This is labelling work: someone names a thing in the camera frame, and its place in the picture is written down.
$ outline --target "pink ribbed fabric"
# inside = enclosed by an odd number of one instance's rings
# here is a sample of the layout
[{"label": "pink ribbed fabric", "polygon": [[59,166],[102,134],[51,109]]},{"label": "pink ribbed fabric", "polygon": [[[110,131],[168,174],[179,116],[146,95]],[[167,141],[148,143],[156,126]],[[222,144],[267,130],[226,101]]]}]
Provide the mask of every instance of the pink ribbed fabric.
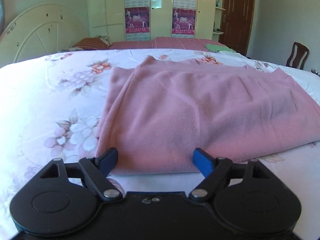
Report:
[{"label": "pink ribbed fabric", "polygon": [[242,161],[320,140],[320,107],[281,69],[155,60],[114,68],[96,155],[114,174],[195,172],[193,150]]}]

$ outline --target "green cloth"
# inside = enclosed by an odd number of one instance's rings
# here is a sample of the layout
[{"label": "green cloth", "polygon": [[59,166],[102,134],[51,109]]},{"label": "green cloth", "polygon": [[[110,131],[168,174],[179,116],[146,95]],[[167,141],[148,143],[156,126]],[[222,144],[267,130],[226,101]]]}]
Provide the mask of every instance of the green cloth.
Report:
[{"label": "green cloth", "polygon": [[219,51],[221,51],[221,50],[233,51],[233,52],[235,52],[233,49],[230,49],[230,48],[228,48],[227,46],[207,44],[205,47],[206,47],[208,50],[210,50],[211,52],[219,52]]}]

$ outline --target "corner shelf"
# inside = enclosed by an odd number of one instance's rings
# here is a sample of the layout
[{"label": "corner shelf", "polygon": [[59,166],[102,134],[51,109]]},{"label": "corner shelf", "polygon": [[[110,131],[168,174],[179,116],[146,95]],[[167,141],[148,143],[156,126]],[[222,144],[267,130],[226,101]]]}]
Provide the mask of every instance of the corner shelf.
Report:
[{"label": "corner shelf", "polygon": [[224,33],[223,33],[223,32],[213,32],[212,34],[222,35],[222,34],[224,34]]},{"label": "corner shelf", "polygon": [[225,11],[225,10],[226,10],[226,9],[224,9],[224,8],[217,7],[217,6],[216,6],[216,9],[218,9],[218,10],[222,10],[222,11]]}]

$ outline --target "curved headboard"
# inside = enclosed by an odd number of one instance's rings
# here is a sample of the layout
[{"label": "curved headboard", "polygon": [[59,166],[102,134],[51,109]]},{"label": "curved headboard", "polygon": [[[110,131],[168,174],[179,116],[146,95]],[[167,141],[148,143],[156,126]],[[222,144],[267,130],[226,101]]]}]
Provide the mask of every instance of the curved headboard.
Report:
[{"label": "curved headboard", "polygon": [[41,4],[17,16],[0,36],[0,67],[56,53],[85,38],[82,23],[63,6]]}]

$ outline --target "chair backrest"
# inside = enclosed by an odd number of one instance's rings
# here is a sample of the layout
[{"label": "chair backrest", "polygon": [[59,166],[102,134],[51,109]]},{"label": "chair backrest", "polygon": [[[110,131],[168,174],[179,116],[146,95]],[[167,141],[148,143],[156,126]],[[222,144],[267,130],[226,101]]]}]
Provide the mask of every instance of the chair backrest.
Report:
[{"label": "chair backrest", "polygon": [[[293,56],[294,56],[295,47],[297,47],[297,54],[296,54],[296,57],[294,58],[294,60],[292,61]],[[303,70],[304,64],[305,64],[308,56],[309,56],[309,49],[306,46],[304,46],[298,42],[295,42],[293,44],[292,52],[291,52],[290,57],[288,58],[286,66]]]}]

